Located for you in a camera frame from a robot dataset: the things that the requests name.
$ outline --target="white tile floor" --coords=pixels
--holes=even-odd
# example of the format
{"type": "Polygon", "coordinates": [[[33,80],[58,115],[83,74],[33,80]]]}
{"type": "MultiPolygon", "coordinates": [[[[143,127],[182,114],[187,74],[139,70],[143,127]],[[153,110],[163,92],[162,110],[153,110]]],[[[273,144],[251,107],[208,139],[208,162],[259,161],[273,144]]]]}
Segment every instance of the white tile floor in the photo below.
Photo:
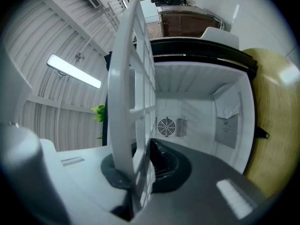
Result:
{"type": "Polygon", "coordinates": [[[191,0],[224,19],[240,38],[240,50],[268,48],[300,67],[300,48],[284,17],[271,0],[191,0]]]}

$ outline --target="black latch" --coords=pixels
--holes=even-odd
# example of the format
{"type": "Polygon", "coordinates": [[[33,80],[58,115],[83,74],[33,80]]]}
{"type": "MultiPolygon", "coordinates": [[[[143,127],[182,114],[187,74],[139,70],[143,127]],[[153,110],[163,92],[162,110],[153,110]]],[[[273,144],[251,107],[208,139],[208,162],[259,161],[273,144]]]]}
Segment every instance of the black latch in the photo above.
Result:
{"type": "Polygon", "coordinates": [[[255,127],[254,129],[254,137],[256,138],[266,138],[268,139],[270,137],[270,134],[268,134],[265,130],[263,130],[261,127],[255,127]]]}

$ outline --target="fan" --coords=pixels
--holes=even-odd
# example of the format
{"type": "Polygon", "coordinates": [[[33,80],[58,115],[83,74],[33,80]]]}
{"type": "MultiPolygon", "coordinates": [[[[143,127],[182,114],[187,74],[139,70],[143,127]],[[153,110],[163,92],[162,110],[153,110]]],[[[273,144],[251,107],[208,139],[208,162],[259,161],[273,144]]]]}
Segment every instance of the fan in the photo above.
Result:
{"type": "Polygon", "coordinates": [[[158,131],[165,137],[168,137],[175,132],[175,123],[168,117],[162,119],[158,124],[158,131]]]}

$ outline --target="green plant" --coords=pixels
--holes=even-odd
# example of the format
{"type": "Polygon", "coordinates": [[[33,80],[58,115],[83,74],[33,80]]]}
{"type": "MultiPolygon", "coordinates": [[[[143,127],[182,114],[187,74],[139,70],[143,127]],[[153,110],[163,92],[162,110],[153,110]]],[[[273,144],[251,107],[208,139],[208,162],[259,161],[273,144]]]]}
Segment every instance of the green plant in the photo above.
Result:
{"type": "Polygon", "coordinates": [[[97,107],[91,108],[96,115],[93,117],[93,119],[97,120],[98,122],[103,122],[104,121],[104,111],[105,111],[105,105],[99,105],[97,107]]]}

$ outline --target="wooden surface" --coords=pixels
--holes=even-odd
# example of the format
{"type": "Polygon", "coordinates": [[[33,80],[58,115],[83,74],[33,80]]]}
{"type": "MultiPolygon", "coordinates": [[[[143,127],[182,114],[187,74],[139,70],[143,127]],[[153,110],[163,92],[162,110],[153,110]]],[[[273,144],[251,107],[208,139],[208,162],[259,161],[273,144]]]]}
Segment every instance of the wooden surface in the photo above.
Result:
{"type": "Polygon", "coordinates": [[[253,80],[258,126],[270,134],[257,139],[246,176],[266,196],[289,181],[300,154],[300,73],[282,55],[268,49],[244,50],[258,61],[253,80]]]}

